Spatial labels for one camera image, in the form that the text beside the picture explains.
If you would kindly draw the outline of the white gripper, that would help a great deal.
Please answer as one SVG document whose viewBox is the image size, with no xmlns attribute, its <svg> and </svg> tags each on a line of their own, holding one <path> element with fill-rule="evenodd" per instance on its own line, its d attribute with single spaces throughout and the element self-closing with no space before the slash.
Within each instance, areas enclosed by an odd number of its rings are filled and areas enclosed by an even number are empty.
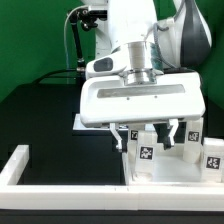
<svg viewBox="0 0 224 224">
<path fill-rule="evenodd" d="M 85 123 L 109 123 L 120 153 L 127 151 L 127 145 L 118 124 L 168 121 L 163 146 L 171 149 L 179 121 L 197 120 L 205 112 L 200 76 L 195 71 L 172 72 L 157 76 L 154 84 L 127 86 L 123 78 L 126 58 L 116 52 L 87 64 L 80 99 L 81 119 Z"/>
</svg>

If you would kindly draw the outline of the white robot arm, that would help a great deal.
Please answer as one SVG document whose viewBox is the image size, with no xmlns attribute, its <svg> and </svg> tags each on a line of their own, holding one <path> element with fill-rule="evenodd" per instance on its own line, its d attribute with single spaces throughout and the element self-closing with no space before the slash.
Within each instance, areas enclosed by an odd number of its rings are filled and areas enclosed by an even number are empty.
<svg viewBox="0 0 224 224">
<path fill-rule="evenodd" d="M 176 14 L 159 21 L 153 0 L 109 0 L 110 53 L 87 64 L 80 100 L 86 127 L 165 123 L 166 149 L 178 125 L 205 112 L 200 75 L 190 68 L 211 49 L 195 0 L 173 0 Z"/>
</svg>

